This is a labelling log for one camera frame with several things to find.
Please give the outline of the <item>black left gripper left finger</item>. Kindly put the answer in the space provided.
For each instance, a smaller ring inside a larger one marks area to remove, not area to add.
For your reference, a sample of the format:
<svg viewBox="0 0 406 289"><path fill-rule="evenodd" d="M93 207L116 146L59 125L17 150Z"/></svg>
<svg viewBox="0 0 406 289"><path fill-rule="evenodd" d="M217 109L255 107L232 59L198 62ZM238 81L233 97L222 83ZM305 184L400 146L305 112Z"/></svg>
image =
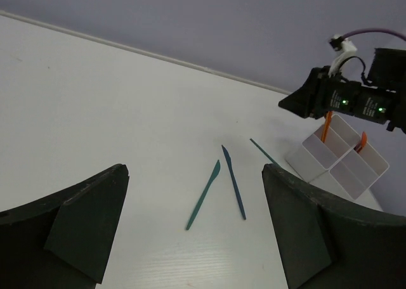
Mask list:
<svg viewBox="0 0 406 289"><path fill-rule="evenodd" d="M95 288L128 190L123 164L1 212L1 288Z"/></svg>

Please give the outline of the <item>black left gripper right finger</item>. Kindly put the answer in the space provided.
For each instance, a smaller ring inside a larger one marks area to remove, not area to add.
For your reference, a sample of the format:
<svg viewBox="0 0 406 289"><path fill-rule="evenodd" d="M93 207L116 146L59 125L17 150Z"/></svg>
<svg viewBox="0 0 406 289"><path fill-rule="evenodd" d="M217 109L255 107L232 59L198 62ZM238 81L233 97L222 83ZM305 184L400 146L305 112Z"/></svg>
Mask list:
<svg viewBox="0 0 406 289"><path fill-rule="evenodd" d="M404 288L405 218L373 210L274 164L263 184L289 288Z"/></svg>

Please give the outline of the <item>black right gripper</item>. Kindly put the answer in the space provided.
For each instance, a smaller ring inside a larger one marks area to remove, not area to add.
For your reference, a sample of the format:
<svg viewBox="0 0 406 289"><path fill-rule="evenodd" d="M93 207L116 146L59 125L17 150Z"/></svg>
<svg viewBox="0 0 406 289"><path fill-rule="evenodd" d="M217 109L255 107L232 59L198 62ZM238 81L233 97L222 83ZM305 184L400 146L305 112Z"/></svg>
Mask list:
<svg viewBox="0 0 406 289"><path fill-rule="evenodd" d="M304 84L280 100L278 107L303 119L310 117L311 111L314 119L324 117L328 112L353 115L362 84L341 74L330 76L329 70L330 66L312 69Z"/></svg>

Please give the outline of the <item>orange yellow chopstick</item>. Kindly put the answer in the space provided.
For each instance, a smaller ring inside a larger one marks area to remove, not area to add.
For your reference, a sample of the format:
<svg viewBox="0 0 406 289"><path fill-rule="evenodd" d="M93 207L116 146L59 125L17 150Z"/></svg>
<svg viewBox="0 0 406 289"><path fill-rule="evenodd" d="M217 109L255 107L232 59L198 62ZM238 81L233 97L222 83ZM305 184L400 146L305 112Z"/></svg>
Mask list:
<svg viewBox="0 0 406 289"><path fill-rule="evenodd" d="M328 133L329 126L331 123L331 119L332 119L332 112L327 112L325 115L324 128L323 128L323 131L322 131L322 134L320 137L320 139L323 143L325 142L325 140L327 138L327 133Z"/></svg>

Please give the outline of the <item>teal chopstick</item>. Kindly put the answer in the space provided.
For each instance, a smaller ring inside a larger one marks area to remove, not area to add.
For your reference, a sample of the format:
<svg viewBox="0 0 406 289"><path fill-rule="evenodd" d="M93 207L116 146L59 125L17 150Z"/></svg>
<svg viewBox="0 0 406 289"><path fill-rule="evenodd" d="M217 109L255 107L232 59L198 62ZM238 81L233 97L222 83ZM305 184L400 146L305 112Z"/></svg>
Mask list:
<svg viewBox="0 0 406 289"><path fill-rule="evenodd" d="M276 160L272 158L255 140L253 140L252 138L250 138L249 140L272 164L280 167Z"/></svg>

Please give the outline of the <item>dark blue plastic knife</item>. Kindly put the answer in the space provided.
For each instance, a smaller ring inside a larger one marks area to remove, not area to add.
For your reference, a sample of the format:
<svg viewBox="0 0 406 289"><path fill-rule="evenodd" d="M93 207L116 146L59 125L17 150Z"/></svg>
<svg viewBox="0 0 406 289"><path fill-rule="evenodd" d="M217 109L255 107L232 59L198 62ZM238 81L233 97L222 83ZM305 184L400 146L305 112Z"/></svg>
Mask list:
<svg viewBox="0 0 406 289"><path fill-rule="evenodd" d="M229 170L229 173L230 173L230 178L232 180L232 185L233 185L233 189L234 189L234 192L235 192L235 197L236 197L236 200L237 200L237 204L239 206L240 214L242 216L242 219L246 220L247 219L246 212L245 212L244 204L242 202L242 198L241 198L241 195L240 195L237 180L235 178L235 174L234 174L234 171L233 171L231 156L230 156L228 150L226 149L226 147L224 145L221 145L221 148L223 150L223 154L225 156L225 160L226 160L226 163L227 163L227 166L228 166L228 170Z"/></svg>

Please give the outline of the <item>teal plastic knife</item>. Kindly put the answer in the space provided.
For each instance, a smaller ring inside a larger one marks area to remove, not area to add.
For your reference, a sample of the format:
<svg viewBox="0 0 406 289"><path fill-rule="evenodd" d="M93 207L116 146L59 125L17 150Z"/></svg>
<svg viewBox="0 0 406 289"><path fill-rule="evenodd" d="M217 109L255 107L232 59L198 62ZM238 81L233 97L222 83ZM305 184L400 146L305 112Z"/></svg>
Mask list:
<svg viewBox="0 0 406 289"><path fill-rule="evenodd" d="M202 206L202 204L204 202L204 199L205 199L205 197L206 197L206 195L207 195L207 193L209 191L209 188L211 187L214 180L218 177L218 175L220 173L220 170L221 170L221 164L220 164L220 161L217 160L216 163L215 163L215 166L213 168L213 171L212 171L212 173L211 173L211 175L209 177L209 180L208 180L203 192L201 193L201 195L200 195L200 197L199 197L199 199L198 199L198 201L197 201L197 203L196 203L196 205L195 205L195 207L194 207L194 209L193 209L193 211L192 211L192 213L190 215L190 218L189 218L189 220L187 222L187 225L185 227L186 231L188 231L192 227L192 224L193 224L195 218L197 217L197 215L199 213L199 210L200 210L200 208L201 208L201 206Z"/></svg>

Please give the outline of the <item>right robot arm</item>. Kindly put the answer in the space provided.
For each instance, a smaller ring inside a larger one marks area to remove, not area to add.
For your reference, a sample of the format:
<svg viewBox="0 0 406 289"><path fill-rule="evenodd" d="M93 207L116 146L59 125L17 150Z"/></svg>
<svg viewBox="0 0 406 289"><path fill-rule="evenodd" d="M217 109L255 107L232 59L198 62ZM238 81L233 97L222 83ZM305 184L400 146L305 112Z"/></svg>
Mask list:
<svg viewBox="0 0 406 289"><path fill-rule="evenodd" d="M315 67L305 83L278 106L303 119L339 112L405 131L405 51L376 48L368 75L348 80L329 66Z"/></svg>

